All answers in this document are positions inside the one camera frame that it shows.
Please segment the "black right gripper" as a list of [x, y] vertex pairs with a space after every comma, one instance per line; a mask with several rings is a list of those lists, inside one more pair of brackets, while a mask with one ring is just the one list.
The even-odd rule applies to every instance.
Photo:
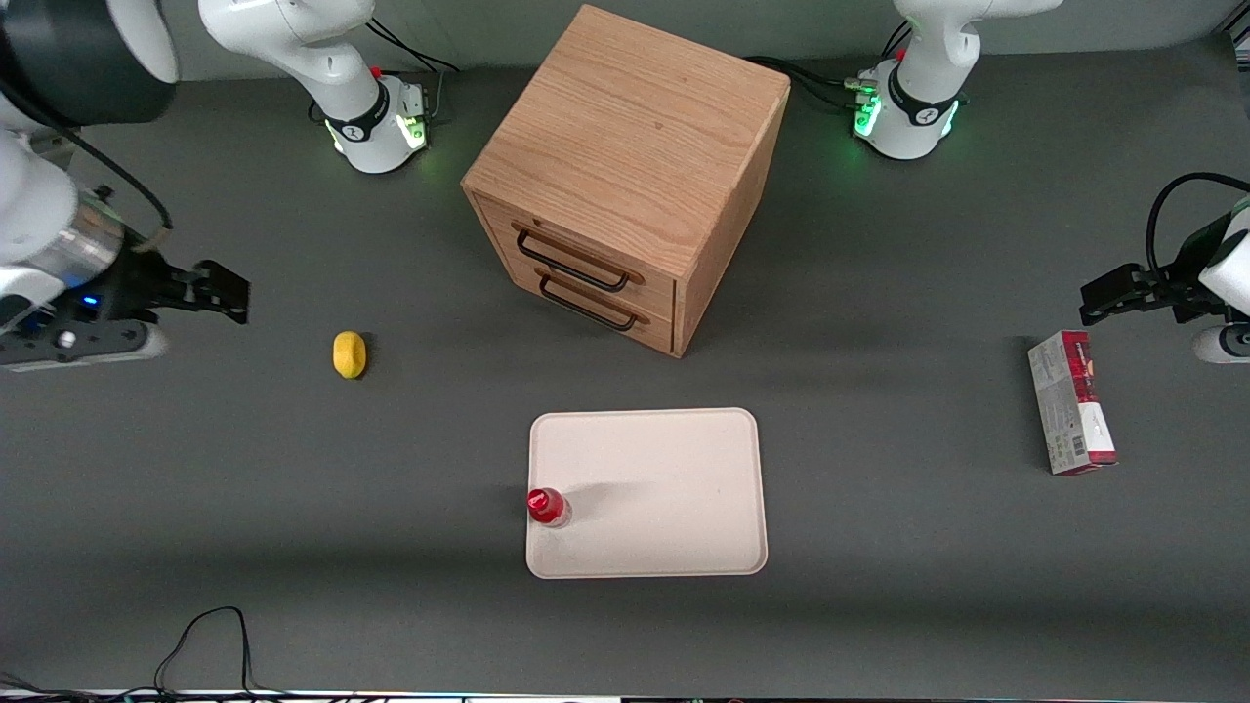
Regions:
[[18, 295], [2, 295], [2, 333], [34, 339], [55, 330], [111, 320], [156, 323], [156, 309], [218, 311], [248, 324], [251, 284], [215, 260], [172, 266], [158, 251], [125, 251], [99, 276], [18, 311]]

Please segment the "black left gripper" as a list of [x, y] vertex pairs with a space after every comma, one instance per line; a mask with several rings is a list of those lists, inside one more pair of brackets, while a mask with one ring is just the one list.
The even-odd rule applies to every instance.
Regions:
[[1231, 215], [1222, 215], [1192, 231], [1180, 245], [1176, 259], [1169, 266], [1160, 266], [1155, 246], [1159, 216], [1148, 216], [1145, 248], [1150, 271], [1139, 264], [1124, 264], [1084, 284], [1079, 308], [1082, 325], [1091, 326], [1125, 311], [1164, 308], [1170, 309], [1178, 321], [1194, 321], [1199, 316], [1232, 321], [1228, 303], [1199, 280], [1222, 245], [1231, 219]]

